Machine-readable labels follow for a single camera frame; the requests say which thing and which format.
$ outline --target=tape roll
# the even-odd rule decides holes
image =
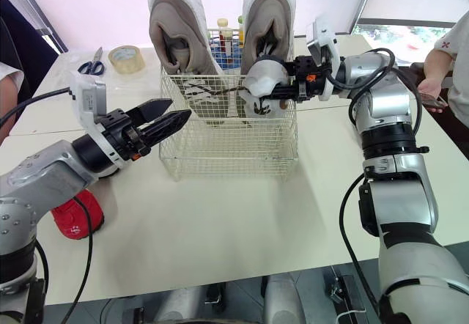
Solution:
[[[108,58],[114,69],[121,74],[136,73],[145,67],[140,49],[133,45],[123,45],[113,49]]]

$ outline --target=gray shoe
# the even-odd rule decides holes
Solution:
[[[217,75],[201,0],[148,0],[149,35],[169,75]],[[173,78],[188,105],[201,118],[226,117],[228,96],[219,78]]]
[[[287,60],[293,41],[296,0],[244,0],[241,74],[261,55]]]

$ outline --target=white wire basket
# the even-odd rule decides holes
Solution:
[[[242,82],[239,75],[167,75],[162,70],[162,97],[173,100],[169,110],[192,111],[184,128],[160,143],[160,159],[175,180],[230,175],[288,178],[298,161],[295,103],[286,102],[281,117],[245,117],[245,102],[238,95]]]

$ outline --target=red object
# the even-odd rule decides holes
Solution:
[[[83,190],[76,195],[88,210],[91,217],[93,232],[100,228],[104,222],[103,211],[95,196],[88,190]],[[71,199],[70,201],[54,208],[52,211],[53,219],[56,222],[60,232],[73,240],[85,238],[89,234],[86,214],[83,208]]]

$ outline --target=white cloth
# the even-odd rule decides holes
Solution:
[[[453,87],[448,92],[448,104],[454,116],[469,128],[469,12],[435,43],[435,49],[454,59]]]
[[[21,84],[24,80],[24,73],[21,70],[15,69],[14,67],[8,66],[3,62],[0,62],[0,81],[5,77],[9,76],[13,82],[15,82],[16,90],[19,92]]]

